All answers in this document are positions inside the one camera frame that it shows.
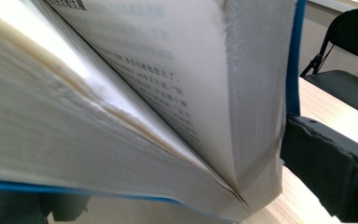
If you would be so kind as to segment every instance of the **thick book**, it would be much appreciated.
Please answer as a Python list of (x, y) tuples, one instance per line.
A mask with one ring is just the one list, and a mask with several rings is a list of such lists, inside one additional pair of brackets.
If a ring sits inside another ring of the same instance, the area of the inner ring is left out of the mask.
[(0, 181), (244, 220), (282, 191), (295, 9), (0, 3)]

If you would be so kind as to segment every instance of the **book page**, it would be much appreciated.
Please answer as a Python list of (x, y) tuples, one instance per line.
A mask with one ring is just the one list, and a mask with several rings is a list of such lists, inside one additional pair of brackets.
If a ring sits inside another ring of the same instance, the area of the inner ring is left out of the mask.
[(236, 188), (218, 3), (47, 2)]
[(7, 3), (6, 7), (0, 5), (0, 17), (39, 45), (36, 47), (34, 43), (24, 39), (15, 40), (19, 41), (17, 44), (22, 48), (31, 52), (40, 47), (46, 50), (47, 52), (37, 52), (44, 54), (44, 58), (39, 60), (46, 64), (59, 64), (60, 67), (54, 68), (58, 76), (66, 79), (68, 85), (91, 104), (95, 104), (96, 109), (103, 110), (107, 116), (121, 119), (120, 125), (212, 175), (223, 188), (232, 191), (49, 5), (38, 1), (13, 1)]

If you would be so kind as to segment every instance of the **white page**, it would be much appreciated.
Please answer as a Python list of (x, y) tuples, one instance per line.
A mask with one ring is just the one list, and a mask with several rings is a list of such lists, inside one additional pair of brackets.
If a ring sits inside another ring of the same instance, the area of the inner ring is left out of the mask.
[(10, 25), (33, 39), (39, 46), (62, 60), (75, 72), (75, 75), (73, 72), (66, 75), (69, 76), (72, 73), (68, 78), (73, 84), (83, 89), (82, 91), (90, 91), (85, 93), (85, 96), (98, 101), (95, 103), (102, 104), (102, 107), (107, 106), (107, 110), (114, 110), (114, 115), (128, 121), (128, 125), (132, 126), (131, 128), (135, 132), (150, 134), (150, 140), (154, 140), (157, 144), (159, 142), (179, 158), (188, 160), (201, 169), (206, 169), (186, 144), (177, 135), (172, 134), (171, 128), (165, 125), (165, 122), (156, 116), (155, 112), (121, 78), (117, 77), (117, 74), (109, 66), (106, 66), (104, 61), (82, 42), (81, 38), (71, 33), (73, 31), (64, 25), (61, 25), (61, 30), (57, 30), (50, 24), (51, 22), (55, 25), (60, 24), (60, 18), (54, 15), (54, 12), (50, 13), (49, 21), (47, 21), (41, 16), (42, 14), (38, 15), (36, 11), (37, 9), (33, 8), (30, 3), (28, 3), (28, 7), (24, 7), (16, 1), (7, 3), (4, 7), (0, 4), (0, 16), (4, 21), (9, 22)]
[[(21, 11), (20, 7), (16, 9), (16, 12), (26, 13), (26, 11)], [(185, 151), (181, 148), (175, 148), (173, 145), (173, 149), (178, 151), (161, 150), (156, 153), (156, 149), (159, 149), (158, 146), (153, 145), (153, 141), (146, 141), (147, 137), (142, 138), (142, 133), (139, 133), (141, 136), (135, 134), (138, 141), (132, 142), (130, 137), (133, 135), (130, 133), (136, 133), (136, 130), (127, 126), (130, 126), (130, 124), (120, 123), (119, 118), (112, 117), (112, 114), (109, 114), (109, 110), (105, 110), (106, 107), (103, 107), (103, 105), (95, 105), (93, 103), (96, 102), (89, 101), (90, 99), (87, 98), (88, 92), (82, 92), (89, 91), (87, 87), (77, 86), (89, 84), (94, 87), (92, 83), (90, 84), (90, 81), (84, 77), (82, 78), (86, 80), (86, 84), (82, 83), (81, 80), (76, 80), (75, 77), (71, 77), (75, 74), (67, 71), (67, 68), (58, 62), (55, 62), (57, 63), (55, 64), (56, 66), (47, 68), (48, 63), (51, 63), (49, 60), (53, 60), (54, 57), (43, 54), (43, 52), (35, 52), (35, 50), (40, 49), (27, 38), (18, 36), (16, 32), (10, 29), (3, 30), (0, 27), (0, 32), (3, 32), (0, 33), (0, 37), (8, 38), (12, 42), (8, 41), (9, 45), (4, 45), (0, 51), (0, 54), (5, 55), (0, 55), (0, 59), (6, 58), (6, 61), (3, 61), (7, 62), (5, 66), (0, 66), (0, 84), (5, 84), (0, 85), (0, 92), (8, 90), (13, 94), (10, 94), (9, 97), (0, 94), (0, 137), (3, 142), (1, 143), (0, 141), (0, 150), (4, 155), (2, 157), (0, 154), (0, 180), (101, 190), (124, 195), (136, 192), (150, 196), (168, 195), (179, 202), (193, 204), (195, 208), (207, 209), (208, 213), (213, 213), (217, 216), (222, 215), (223, 217), (237, 219), (250, 215), (246, 211), (246, 206), (241, 204), (241, 200), (238, 200), (235, 192), (219, 176), (215, 175), (207, 166), (204, 166), (203, 162), (196, 156), (192, 156), (192, 154), (190, 156), (186, 155), (187, 152), (191, 153), (191, 151), (180, 140), (175, 140), (174, 134), (165, 133), (162, 136), (171, 136), (173, 138), (172, 144), (182, 144)], [(75, 53), (78, 54), (78, 52), (85, 52), (83, 45), (77, 46)], [(98, 67), (98, 65), (103, 66), (103, 63), (98, 63), (97, 58), (92, 59), (91, 52), (89, 54), (89, 58), (81, 60), (81, 62), (89, 63), (86, 64), (90, 66), (86, 66), (87, 70), (89, 72), (99, 72), (101, 74), (97, 77), (103, 78), (104, 70)], [(62, 80), (59, 77), (55, 77), (57, 75), (55, 72), (60, 73), (61, 70), (67, 72), (65, 74), (72, 80), (65, 80), (59, 84)], [(126, 93), (132, 94), (127, 91), (122, 92), (126, 88), (125, 83), (120, 83), (119, 81), (108, 83), (123, 85), (122, 89), (114, 90), (117, 91), (115, 93), (116, 97), (126, 99)], [(37, 95), (42, 91), (41, 89), (45, 91), (46, 95)], [(147, 108), (144, 103), (139, 104), (143, 105), (132, 105), (132, 109), (136, 109), (137, 111), (135, 112), (138, 113), (141, 111), (140, 108)], [(43, 111), (48, 112), (48, 115), (51, 115), (51, 119), (43, 120), (47, 115)], [(13, 122), (6, 123), (6, 112), (8, 112), (8, 118), (14, 118)], [(151, 117), (149, 118), (151, 119), (150, 122), (157, 122), (152, 127), (152, 131), (157, 129), (159, 132), (164, 130), (170, 132), (170, 129), (164, 127), (163, 123), (160, 124), (161, 120), (159, 118), (153, 117), (152, 112), (149, 116)], [(117, 136), (124, 138), (124, 141), (115, 142), (115, 137)], [(121, 154), (126, 154), (126, 157), (117, 156)], [(153, 154), (153, 160), (143, 160), (145, 156), (150, 156), (150, 154)], [(141, 165), (130, 166), (131, 160), (139, 161)], [(15, 166), (15, 168), (8, 170), (7, 167), (11, 165)], [(134, 169), (134, 174), (131, 175), (131, 178), (124, 175), (127, 169)], [(166, 175), (165, 171), (169, 171), (167, 174), (170, 176), (167, 179), (170, 181), (161, 178), (161, 175)], [(189, 195), (183, 193), (197, 192), (200, 189), (202, 189), (202, 192), (199, 192), (199, 197), (211, 198), (213, 203), (208, 203), (209, 200), (198, 200), (198, 197), (192, 197), (193, 193)]]
[(215, 1), (82, 1), (67, 21), (232, 188), (226, 37)]

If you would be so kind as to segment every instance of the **chair back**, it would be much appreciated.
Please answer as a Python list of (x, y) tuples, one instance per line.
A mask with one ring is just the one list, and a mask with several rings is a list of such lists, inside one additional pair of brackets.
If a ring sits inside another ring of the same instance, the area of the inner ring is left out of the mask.
[(332, 21), (322, 44), (321, 55), (324, 55), (329, 41), (358, 56), (358, 8), (344, 12)]

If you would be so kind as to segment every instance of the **black chair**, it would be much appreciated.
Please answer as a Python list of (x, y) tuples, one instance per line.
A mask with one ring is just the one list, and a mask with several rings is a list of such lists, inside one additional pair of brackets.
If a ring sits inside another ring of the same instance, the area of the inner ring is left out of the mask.
[(319, 73), (331, 48), (325, 53), (328, 43), (358, 56), (358, 9), (347, 11), (336, 17), (330, 24), (321, 51), (310, 62), (300, 77), (327, 91), (344, 103), (358, 110), (358, 77), (341, 70)]

